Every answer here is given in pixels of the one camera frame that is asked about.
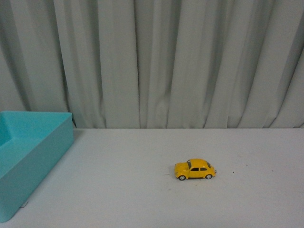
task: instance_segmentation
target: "turquoise plastic bin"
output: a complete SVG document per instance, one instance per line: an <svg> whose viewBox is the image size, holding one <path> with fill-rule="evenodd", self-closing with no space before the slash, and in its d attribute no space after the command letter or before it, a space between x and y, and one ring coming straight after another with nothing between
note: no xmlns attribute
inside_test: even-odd
<svg viewBox="0 0 304 228"><path fill-rule="evenodd" d="M0 112L0 222L13 217L73 140L71 113Z"/></svg>

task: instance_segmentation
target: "curtain fold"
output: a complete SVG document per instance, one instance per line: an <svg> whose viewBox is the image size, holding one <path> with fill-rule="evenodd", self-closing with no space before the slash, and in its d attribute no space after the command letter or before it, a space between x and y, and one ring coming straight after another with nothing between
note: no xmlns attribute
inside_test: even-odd
<svg viewBox="0 0 304 228"><path fill-rule="evenodd" d="M304 127L304 0L0 1L0 111L78 128Z"/></svg>

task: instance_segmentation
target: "car window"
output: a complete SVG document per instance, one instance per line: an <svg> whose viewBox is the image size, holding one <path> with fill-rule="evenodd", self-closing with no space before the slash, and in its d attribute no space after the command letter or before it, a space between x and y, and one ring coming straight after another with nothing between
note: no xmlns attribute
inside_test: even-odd
<svg viewBox="0 0 304 228"><path fill-rule="evenodd" d="M188 163L188 166L189 166L189 169L190 169L191 166L192 166L190 160L188 160L187 163Z"/></svg>

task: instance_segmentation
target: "yellow toy car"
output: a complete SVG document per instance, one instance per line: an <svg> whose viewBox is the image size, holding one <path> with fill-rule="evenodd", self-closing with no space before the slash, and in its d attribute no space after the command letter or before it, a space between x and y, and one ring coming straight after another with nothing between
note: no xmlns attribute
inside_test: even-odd
<svg viewBox="0 0 304 228"><path fill-rule="evenodd" d="M175 164L174 173L176 178L183 181L193 178L211 179L216 176L217 171L203 159L190 159L187 162Z"/></svg>

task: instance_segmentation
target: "tabletop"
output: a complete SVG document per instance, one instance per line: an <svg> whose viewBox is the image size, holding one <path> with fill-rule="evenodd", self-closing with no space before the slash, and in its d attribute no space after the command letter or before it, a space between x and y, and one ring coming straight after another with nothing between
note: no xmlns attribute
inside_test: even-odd
<svg viewBox="0 0 304 228"><path fill-rule="evenodd" d="M0 228L300 228L304 129L75 129ZM216 177L180 181L202 158Z"/></svg>

